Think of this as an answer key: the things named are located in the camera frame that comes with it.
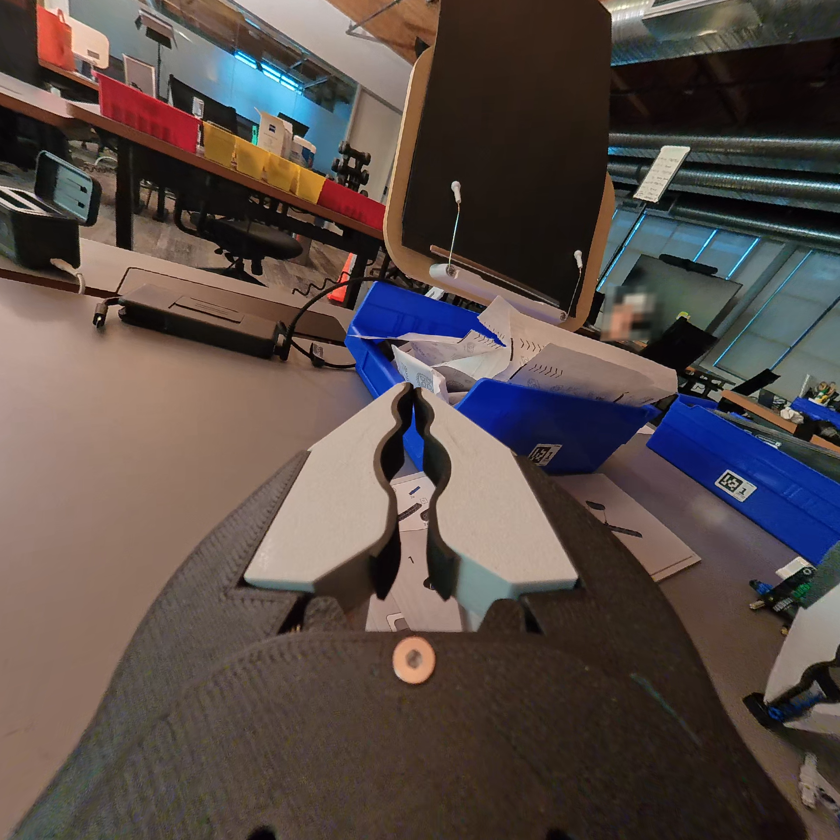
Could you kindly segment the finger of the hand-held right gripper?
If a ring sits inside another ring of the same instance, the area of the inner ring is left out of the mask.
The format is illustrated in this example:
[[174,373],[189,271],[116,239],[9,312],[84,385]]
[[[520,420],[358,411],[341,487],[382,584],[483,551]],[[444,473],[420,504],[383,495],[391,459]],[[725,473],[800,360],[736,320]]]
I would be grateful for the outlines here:
[[824,555],[811,586],[770,672],[763,700],[767,706],[810,689],[818,676],[838,666],[839,544]]
[[779,707],[782,725],[814,734],[839,734],[839,707]]

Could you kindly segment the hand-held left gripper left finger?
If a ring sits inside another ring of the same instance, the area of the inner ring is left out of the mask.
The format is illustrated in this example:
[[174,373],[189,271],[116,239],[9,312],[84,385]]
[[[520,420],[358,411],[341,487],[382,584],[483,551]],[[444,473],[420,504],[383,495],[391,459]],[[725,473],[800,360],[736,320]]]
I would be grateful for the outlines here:
[[262,590],[366,601],[401,562],[392,479],[404,464],[413,387],[395,385],[306,452],[244,578]]

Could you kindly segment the black and blue lego piece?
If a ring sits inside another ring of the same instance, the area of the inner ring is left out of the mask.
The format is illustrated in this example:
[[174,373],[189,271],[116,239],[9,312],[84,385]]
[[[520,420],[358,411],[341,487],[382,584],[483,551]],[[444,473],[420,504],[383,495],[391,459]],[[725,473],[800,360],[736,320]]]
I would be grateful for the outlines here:
[[768,703],[759,692],[753,692],[742,699],[743,705],[756,721],[767,729],[777,729],[783,725],[801,720],[815,706],[828,700],[828,696],[818,682],[813,682],[806,689],[787,698]]

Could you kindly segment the lego instruction booklet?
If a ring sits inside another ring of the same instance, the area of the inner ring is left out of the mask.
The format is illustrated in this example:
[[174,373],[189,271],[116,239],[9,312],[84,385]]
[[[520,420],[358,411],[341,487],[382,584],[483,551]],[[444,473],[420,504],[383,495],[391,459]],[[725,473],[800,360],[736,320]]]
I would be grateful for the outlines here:
[[[590,514],[629,549],[651,578],[660,582],[699,562],[699,555],[603,474],[557,476]],[[433,484],[422,471],[392,481],[402,546],[400,568],[388,596],[373,595],[364,628],[368,632],[474,632],[480,617],[451,598],[444,601],[427,578],[428,503]]]

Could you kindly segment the blue plastic bin with papers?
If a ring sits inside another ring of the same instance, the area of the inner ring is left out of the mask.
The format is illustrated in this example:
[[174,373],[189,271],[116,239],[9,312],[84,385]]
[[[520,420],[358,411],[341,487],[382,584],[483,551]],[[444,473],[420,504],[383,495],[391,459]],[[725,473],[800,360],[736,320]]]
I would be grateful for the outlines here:
[[[356,372],[378,397],[403,381],[383,351],[384,340],[406,333],[459,340],[472,329],[490,336],[472,311],[377,281],[353,315],[344,342]],[[479,380],[455,410],[552,476],[597,471],[659,415],[654,406],[597,402],[488,379]]]

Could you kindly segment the wooden desk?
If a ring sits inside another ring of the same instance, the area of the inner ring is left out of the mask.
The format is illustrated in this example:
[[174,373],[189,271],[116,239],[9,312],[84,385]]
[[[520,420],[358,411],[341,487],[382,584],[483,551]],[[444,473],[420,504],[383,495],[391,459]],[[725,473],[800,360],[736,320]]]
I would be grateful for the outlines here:
[[784,432],[838,455],[838,415],[823,418],[827,412],[819,410],[813,402],[809,406],[800,411],[763,389],[754,395],[744,395],[731,388],[722,391],[717,402],[717,409],[722,413],[738,414],[754,424]]

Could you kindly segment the black flat power adapter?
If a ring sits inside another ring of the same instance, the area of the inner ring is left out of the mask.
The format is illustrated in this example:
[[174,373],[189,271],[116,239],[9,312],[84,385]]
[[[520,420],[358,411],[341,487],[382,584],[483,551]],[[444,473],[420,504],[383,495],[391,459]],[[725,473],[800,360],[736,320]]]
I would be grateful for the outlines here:
[[[116,292],[124,295],[146,284],[175,291],[182,297],[255,314],[286,325],[291,323],[306,303],[306,299],[295,291],[263,287],[202,270],[198,270],[194,276],[183,278],[160,270],[133,266],[125,271]],[[322,300],[303,314],[297,325],[297,336],[340,344],[345,340],[351,319],[352,315],[347,311]]]

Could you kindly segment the black office chair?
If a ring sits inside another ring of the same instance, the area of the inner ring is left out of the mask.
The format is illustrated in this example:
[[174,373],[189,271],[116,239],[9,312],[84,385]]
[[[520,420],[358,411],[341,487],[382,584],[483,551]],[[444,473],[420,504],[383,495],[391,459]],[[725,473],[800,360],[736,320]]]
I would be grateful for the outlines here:
[[183,221],[184,214],[183,209],[175,209],[177,228],[214,244],[214,253],[227,260],[227,267],[205,267],[206,272],[265,287],[261,279],[265,259],[286,261],[302,254],[302,246],[293,236],[255,220],[190,213],[193,226],[188,227]]

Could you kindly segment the red plastic bin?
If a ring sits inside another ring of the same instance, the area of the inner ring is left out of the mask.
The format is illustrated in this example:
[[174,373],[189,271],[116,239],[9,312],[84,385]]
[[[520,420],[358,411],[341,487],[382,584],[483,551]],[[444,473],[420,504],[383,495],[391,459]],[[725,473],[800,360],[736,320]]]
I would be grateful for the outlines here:
[[98,73],[96,79],[100,113],[104,118],[190,154],[196,152],[202,126],[198,118],[102,73]]
[[318,204],[379,232],[383,230],[385,205],[335,181],[323,182]]

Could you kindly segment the black dumbbell rack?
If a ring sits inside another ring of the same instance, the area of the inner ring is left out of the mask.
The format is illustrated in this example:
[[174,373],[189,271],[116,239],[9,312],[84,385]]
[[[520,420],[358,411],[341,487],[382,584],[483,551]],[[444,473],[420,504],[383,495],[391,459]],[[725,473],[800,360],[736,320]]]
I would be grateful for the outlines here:
[[338,153],[339,156],[333,159],[331,166],[336,183],[368,196],[365,187],[370,180],[367,167],[371,163],[371,153],[356,150],[348,140],[341,141]]

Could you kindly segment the black charging case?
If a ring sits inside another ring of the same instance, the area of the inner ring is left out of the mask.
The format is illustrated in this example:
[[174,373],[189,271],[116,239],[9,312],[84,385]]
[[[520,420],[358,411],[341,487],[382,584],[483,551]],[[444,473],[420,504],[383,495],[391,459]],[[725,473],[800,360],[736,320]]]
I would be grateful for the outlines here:
[[2,254],[28,269],[50,268],[55,259],[79,268],[79,228],[97,222],[101,193],[89,174],[41,151],[33,191],[1,187]]

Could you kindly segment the black computer monitor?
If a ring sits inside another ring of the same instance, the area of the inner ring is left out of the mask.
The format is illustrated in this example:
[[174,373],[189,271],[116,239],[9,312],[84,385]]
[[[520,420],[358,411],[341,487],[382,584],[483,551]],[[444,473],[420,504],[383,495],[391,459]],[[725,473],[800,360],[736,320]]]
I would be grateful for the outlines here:
[[238,134],[238,118],[234,108],[194,89],[172,74],[169,76],[167,90],[169,102],[174,108],[233,135]]

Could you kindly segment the white framed sign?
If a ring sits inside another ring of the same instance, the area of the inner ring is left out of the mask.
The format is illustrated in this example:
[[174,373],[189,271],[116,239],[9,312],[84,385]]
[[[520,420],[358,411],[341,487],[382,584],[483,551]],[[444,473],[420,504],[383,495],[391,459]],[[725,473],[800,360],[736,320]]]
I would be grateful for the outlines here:
[[123,54],[124,83],[152,98],[158,97],[157,69],[141,59]]

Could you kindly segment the white plastic case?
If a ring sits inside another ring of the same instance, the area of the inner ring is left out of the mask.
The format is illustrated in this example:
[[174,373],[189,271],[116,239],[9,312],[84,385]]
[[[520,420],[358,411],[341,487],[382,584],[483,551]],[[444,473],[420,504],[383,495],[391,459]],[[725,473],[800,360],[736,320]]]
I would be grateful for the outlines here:
[[99,70],[109,68],[110,43],[105,34],[68,17],[67,23],[71,33],[71,50],[76,58]]

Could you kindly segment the orange bag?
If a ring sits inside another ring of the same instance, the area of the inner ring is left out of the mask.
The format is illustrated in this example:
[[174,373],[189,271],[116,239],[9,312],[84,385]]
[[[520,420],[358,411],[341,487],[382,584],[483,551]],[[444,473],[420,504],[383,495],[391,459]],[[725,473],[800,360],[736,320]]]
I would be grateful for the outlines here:
[[38,63],[75,71],[71,27],[63,11],[37,6],[36,14]]

